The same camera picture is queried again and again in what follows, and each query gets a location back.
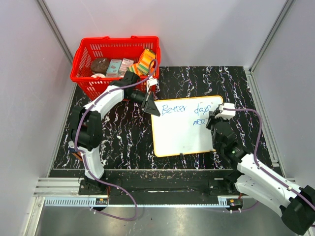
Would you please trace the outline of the white whiteboard with orange frame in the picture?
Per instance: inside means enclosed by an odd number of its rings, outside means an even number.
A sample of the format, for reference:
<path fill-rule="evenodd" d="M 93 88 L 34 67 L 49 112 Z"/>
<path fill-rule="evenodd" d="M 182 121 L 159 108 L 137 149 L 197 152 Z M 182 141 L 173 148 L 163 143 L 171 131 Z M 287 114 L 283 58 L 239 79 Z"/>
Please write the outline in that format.
<path fill-rule="evenodd" d="M 154 154 L 167 157 L 214 151 L 211 131 L 206 128 L 209 112 L 221 96 L 157 100 L 160 116 L 151 116 Z"/>

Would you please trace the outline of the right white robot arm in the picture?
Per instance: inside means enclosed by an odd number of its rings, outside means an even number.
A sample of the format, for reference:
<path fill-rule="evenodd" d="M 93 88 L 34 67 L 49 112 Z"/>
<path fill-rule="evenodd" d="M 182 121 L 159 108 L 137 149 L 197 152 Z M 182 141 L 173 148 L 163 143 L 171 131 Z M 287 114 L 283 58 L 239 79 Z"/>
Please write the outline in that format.
<path fill-rule="evenodd" d="M 229 116 L 209 112 L 206 128 L 211 131 L 216 153 L 233 169 L 225 178 L 224 190 L 248 195 L 274 211 L 295 234 L 304 235 L 315 226 L 315 190 L 301 187 L 268 168 L 244 145 L 237 142 Z"/>

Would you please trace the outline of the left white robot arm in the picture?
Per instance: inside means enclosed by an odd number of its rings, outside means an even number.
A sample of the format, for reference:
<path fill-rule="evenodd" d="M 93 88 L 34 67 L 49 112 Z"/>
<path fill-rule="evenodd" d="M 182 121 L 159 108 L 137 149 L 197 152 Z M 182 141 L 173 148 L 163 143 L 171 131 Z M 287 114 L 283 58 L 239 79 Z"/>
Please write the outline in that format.
<path fill-rule="evenodd" d="M 104 168 L 101 164 L 99 146 L 102 142 L 102 120 L 105 115 L 123 100 L 130 100 L 140 105 L 143 112 L 160 116 L 153 94 L 142 92 L 135 87 L 150 77 L 139 80 L 134 72 L 126 72 L 123 78 L 114 80 L 106 90 L 92 102 L 83 107 L 74 107 L 70 118 L 70 135 L 73 149 L 83 158 L 85 176 L 92 179 L 89 188 L 95 194 L 105 192 L 107 183 L 101 179 Z"/>

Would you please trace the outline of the pink white small box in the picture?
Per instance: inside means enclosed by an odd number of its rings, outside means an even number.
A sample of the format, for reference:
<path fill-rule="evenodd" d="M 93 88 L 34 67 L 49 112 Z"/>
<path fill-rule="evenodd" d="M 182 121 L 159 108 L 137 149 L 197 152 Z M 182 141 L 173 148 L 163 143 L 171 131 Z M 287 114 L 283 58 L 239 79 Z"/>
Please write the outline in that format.
<path fill-rule="evenodd" d="M 127 68 L 133 64 L 134 64 L 134 60 L 124 58 L 119 68 L 119 75 L 123 76 L 126 73 Z"/>

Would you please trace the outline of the orange juice carton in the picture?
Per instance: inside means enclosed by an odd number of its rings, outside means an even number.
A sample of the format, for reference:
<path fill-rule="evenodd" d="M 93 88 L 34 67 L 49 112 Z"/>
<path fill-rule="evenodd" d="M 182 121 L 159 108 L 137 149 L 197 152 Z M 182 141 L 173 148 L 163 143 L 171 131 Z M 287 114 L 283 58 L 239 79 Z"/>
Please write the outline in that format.
<path fill-rule="evenodd" d="M 155 53 L 152 50 L 145 49 L 139 58 L 139 65 L 143 67 L 149 67 L 152 60 L 156 58 Z"/>

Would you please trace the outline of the teal small box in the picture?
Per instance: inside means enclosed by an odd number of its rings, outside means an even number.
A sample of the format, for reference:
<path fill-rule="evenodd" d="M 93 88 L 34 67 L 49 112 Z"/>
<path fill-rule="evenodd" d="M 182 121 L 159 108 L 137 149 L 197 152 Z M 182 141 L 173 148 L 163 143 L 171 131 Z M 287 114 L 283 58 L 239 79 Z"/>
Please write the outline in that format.
<path fill-rule="evenodd" d="M 121 64 L 121 59 L 111 59 L 108 69 L 106 71 L 106 77 L 118 77 Z"/>

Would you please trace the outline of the white round cup lid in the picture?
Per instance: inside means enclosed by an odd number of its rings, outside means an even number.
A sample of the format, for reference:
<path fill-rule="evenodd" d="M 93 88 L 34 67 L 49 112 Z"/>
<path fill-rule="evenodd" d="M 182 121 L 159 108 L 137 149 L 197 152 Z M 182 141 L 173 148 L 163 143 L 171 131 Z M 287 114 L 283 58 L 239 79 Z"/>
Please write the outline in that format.
<path fill-rule="evenodd" d="M 102 73 L 96 73 L 92 75 L 92 78 L 105 78 L 105 75 Z"/>

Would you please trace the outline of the brown round bread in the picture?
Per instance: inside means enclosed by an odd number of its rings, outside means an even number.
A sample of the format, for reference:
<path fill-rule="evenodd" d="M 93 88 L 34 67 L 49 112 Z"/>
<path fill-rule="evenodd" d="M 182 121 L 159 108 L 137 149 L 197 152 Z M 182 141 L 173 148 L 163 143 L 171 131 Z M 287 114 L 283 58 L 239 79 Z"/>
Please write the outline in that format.
<path fill-rule="evenodd" d="M 96 58 L 91 66 L 90 69 L 93 73 L 101 73 L 105 74 L 109 67 L 110 60 L 108 58 Z"/>

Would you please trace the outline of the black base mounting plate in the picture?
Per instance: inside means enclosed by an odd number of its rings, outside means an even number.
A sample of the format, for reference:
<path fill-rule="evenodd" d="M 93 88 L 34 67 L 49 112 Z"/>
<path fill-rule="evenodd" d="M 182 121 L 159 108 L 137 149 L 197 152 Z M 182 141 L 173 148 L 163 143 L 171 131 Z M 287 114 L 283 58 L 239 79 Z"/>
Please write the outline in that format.
<path fill-rule="evenodd" d="M 240 194 L 225 181 L 231 170 L 106 170 L 103 181 L 82 179 L 80 195 L 109 195 L 112 205 L 131 204 L 120 188 L 127 190 L 140 205 L 209 205 L 219 203 L 218 197 Z"/>

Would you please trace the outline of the red plastic shopping basket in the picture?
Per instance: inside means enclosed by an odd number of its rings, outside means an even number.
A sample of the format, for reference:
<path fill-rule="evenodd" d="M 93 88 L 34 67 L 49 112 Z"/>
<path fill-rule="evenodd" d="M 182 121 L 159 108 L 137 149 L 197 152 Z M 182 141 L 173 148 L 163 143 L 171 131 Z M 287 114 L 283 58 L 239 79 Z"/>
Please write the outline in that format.
<path fill-rule="evenodd" d="M 151 50 L 156 56 L 157 62 L 153 68 L 156 72 L 153 77 L 159 77 L 159 63 L 161 62 L 161 50 L 157 36 L 131 36 L 129 38 L 90 37 L 83 38 L 74 55 L 70 78 L 76 83 L 90 100 L 96 99 L 102 94 L 108 85 L 120 77 L 96 77 L 93 78 L 91 65 L 98 58 L 130 59 L 138 63 L 144 50 Z"/>

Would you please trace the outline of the orange cylindrical bottle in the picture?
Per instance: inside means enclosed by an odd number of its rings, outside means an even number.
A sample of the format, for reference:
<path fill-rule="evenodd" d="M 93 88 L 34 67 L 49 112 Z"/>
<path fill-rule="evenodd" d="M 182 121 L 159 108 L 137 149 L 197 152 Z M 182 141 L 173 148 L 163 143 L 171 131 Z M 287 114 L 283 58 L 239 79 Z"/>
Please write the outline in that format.
<path fill-rule="evenodd" d="M 80 162 L 83 161 L 80 152 L 77 152 L 74 148 L 74 142 L 73 141 L 69 141 L 68 142 L 68 150 L 69 152 L 76 158 L 78 159 Z"/>

